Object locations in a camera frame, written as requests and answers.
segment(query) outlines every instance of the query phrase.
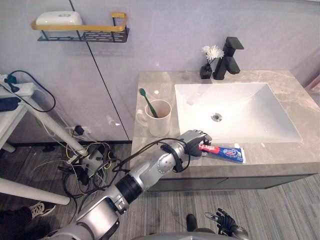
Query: flower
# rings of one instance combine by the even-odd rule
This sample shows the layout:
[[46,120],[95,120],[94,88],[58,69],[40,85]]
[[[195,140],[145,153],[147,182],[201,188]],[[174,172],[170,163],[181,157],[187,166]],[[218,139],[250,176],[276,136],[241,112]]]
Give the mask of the flower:
[[210,46],[204,46],[202,48],[202,52],[205,53],[205,57],[208,61],[208,64],[210,61],[213,61],[216,58],[221,58],[225,55],[224,51],[222,51],[217,45],[214,45],[212,47]]
[[202,52],[204,52],[204,53],[210,52],[210,46],[204,46],[204,47],[202,48]]

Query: white sink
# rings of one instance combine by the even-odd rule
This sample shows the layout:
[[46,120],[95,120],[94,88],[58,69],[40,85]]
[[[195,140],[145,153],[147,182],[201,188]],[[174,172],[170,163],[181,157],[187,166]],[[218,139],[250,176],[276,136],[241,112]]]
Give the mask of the white sink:
[[300,142],[267,83],[176,84],[180,133],[202,130],[213,143]]

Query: shoe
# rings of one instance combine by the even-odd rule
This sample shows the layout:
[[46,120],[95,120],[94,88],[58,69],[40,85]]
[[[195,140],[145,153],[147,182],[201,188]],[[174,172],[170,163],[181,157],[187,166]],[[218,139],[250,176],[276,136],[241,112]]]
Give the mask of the shoe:
[[39,201],[37,204],[30,206],[29,209],[32,213],[32,219],[37,216],[43,217],[51,213],[56,208],[56,205],[51,202]]
[[195,215],[188,214],[186,216],[186,230],[188,232],[193,232],[197,228],[198,228],[198,224],[197,224],[197,219],[196,219]]

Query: shelf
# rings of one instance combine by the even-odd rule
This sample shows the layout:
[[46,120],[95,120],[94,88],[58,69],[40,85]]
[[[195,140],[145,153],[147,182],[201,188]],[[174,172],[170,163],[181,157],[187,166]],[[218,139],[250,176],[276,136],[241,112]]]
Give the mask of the shelf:
[[[111,17],[114,26],[103,25],[37,25],[36,20],[30,23],[33,30],[42,32],[38,38],[40,42],[63,41],[63,42],[101,42],[101,43],[125,43],[127,42],[129,28],[127,27],[128,15],[124,12],[112,12]],[[116,18],[122,18],[123,23],[116,26]],[[45,31],[76,31],[74,36],[48,36]]]

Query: table leg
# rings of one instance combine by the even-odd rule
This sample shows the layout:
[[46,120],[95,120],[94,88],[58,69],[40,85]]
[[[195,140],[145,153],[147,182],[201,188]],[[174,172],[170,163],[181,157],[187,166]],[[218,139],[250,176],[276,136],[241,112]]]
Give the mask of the table leg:
[[70,202],[69,197],[55,194],[49,191],[43,191],[3,178],[0,178],[0,193],[49,202],[53,204],[67,205]]
[[[42,108],[33,100],[29,99],[28,102],[35,108],[41,110]],[[81,146],[66,130],[61,127],[55,120],[53,120],[47,113],[38,112],[28,107],[29,112],[53,131],[59,138],[65,141],[76,152],[86,157],[89,153]]]
[[4,143],[4,145],[2,146],[2,149],[6,150],[9,153],[13,153],[16,150],[16,148],[14,146],[11,146],[7,142]]

